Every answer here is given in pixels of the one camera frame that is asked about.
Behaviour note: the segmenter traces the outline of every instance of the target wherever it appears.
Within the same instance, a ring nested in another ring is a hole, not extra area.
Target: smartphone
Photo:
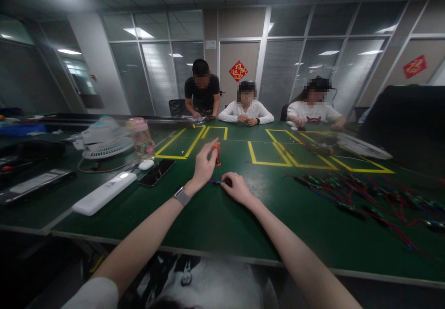
[[[154,186],[175,163],[176,161],[164,158],[139,180],[139,184]]]

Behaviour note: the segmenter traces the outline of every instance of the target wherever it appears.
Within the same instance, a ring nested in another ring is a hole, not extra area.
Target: black object
[[[227,184],[227,186],[229,186],[229,187],[232,187],[232,185],[233,185],[233,183],[232,183],[232,180],[230,179],[230,178],[226,178],[226,180],[224,181],[226,184]]]
[[[172,117],[180,117],[183,115],[191,115],[189,110],[185,107],[185,100],[169,100],[168,106],[170,108],[170,114]]]
[[[445,86],[388,86],[357,137],[416,171],[445,175]]]
[[[139,180],[139,184],[154,186],[175,163],[176,161],[174,160],[164,158]]]
[[[356,218],[358,218],[360,220],[365,220],[366,219],[366,216],[364,214],[358,212],[355,208],[353,208],[351,206],[348,206],[348,205],[345,205],[345,204],[342,204],[342,203],[338,202],[336,204],[336,207],[339,210],[341,210],[342,212],[349,213],[352,216],[355,216]]]

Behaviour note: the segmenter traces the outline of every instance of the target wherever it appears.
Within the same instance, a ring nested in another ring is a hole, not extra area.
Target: wall
[[[90,73],[97,78],[94,89],[105,106],[103,109],[88,109],[88,113],[130,114],[99,14],[71,14],[68,20]]]

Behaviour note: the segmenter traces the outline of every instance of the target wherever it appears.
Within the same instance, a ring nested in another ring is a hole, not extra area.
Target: red paper sign
[[[405,76],[407,79],[410,79],[414,75],[420,73],[421,71],[426,69],[426,60],[425,56],[421,55],[417,59],[414,59],[409,64],[403,66],[403,71],[405,72]]]
[[[235,79],[235,81],[239,82],[240,79],[242,79],[248,72],[246,67],[241,63],[241,61],[238,60],[237,63],[235,63],[235,66],[232,67],[231,70],[229,70],[230,75]]]

